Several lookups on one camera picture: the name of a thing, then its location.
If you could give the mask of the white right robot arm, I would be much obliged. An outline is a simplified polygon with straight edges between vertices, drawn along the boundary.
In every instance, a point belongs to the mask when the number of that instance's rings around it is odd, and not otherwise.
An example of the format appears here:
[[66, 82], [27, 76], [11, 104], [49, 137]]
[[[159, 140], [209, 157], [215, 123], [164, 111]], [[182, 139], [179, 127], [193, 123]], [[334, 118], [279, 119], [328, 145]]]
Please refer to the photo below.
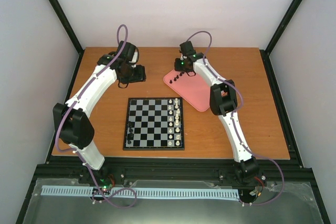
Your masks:
[[174, 69], [199, 75], [210, 87], [209, 105], [219, 118], [230, 141], [235, 161], [235, 176], [243, 184], [259, 173], [256, 158], [249, 148], [238, 118], [238, 91], [233, 80], [222, 77], [205, 55], [197, 53], [191, 41], [180, 44], [181, 56], [175, 59]]

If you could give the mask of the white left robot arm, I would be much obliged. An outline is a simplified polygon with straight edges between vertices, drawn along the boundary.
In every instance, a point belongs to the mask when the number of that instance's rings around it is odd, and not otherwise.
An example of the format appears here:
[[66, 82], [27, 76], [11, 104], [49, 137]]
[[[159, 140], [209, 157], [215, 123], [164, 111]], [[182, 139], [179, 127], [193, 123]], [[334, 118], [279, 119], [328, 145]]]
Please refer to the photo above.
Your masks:
[[145, 67], [138, 64], [139, 49], [121, 41], [116, 51], [99, 58], [93, 73], [79, 91], [64, 104], [53, 108], [55, 140], [69, 145], [83, 165], [91, 168], [91, 178], [97, 183], [108, 180], [109, 170], [103, 166], [104, 156], [94, 143], [95, 130], [89, 120], [97, 102], [114, 83], [126, 88], [130, 83], [146, 80]]

